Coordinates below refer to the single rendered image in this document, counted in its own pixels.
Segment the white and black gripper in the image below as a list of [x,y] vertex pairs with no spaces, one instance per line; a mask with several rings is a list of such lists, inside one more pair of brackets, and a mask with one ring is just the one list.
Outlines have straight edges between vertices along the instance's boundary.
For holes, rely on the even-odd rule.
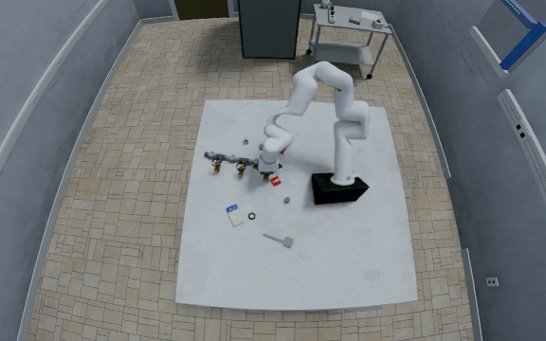
[[282,165],[279,164],[279,157],[277,159],[277,162],[273,165],[266,165],[263,162],[262,158],[259,158],[258,164],[253,166],[253,169],[257,169],[261,175],[263,175],[263,171],[272,171],[272,175],[273,175],[273,173],[280,168],[282,168]]

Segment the grey pipe manifold with brass valves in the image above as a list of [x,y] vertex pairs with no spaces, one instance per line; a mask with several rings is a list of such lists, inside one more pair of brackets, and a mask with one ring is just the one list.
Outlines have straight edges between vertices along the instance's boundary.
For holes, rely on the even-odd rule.
[[[254,165],[258,164],[259,162],[259,158],[255,158],[255,160],[251,160],[249,158],[243,158],[243,157],[235,157],[234,154],[232,154],[231,156],[227,156],[225,154],[220,154],[220,153],[214,153],[213,151],[210,151],[209,152],[205,152],[204,153],[204,156],[209,156],[210,159],[212,159],[211,161],[211,165],[212,165],[212,162],[214,162],[214,164],[212,165],[213,167],[215,167],[215,170],[214,170],[214,173],[218,173],[219,172],[219,169],[221,167],[221,162],[223,159],[229,159],[230,160],[230,163],[234,163],[234,160],[235,161],[239,161],[240,163],[238,163],[236,165],[236,169],[239,171],[238,173],[238,177],[242,178],[243,177],[243,173],[244,173],[244,170],[246,169],[246,163],[252,163]],[[214,158],[216,157],[216,158]],[[214,159],[213,159],[214,158]],[[215,160],[216,161],[213,161]],[[218,161],[217,161],[218,160]],[[221,160],[221,161],[220,161]],[[220,161],[220,162],[219,162]],[[239,166],[239,164],[241,164],[241,166]],[[215,166],[214,166],[215,165]],[[237,166],[239,166],[240,168],[238,169]],[[270,171],[263,171],[263,175],[264,175],[264,182],[267,182],[268,180],[268,175],[270,175],[272,172]]]

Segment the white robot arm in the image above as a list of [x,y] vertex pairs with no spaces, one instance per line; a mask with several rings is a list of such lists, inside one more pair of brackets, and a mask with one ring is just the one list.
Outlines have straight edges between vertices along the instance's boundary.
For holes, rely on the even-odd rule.
[[263,151],[259,158],[266,165],[273,165],[277,162],[279,152],[293,143],[294,136],[275,122],[280,115],[303,116],[318,90],[318,81],[335,88],[335,109],[339,119],[333,128],[335,165],[331,182],[351,185],[360,174],[352,173],[354,148],[349,140],[365,140],[368,137],[369,105],[365,101],[353,100],[352,77],[328,62],[311,65],[293,77],[292,82],[296,88],[290,100],[286,106],[276,110],[265,124],[264,135],[268,139],[264,144],[259,144],[259,151]]

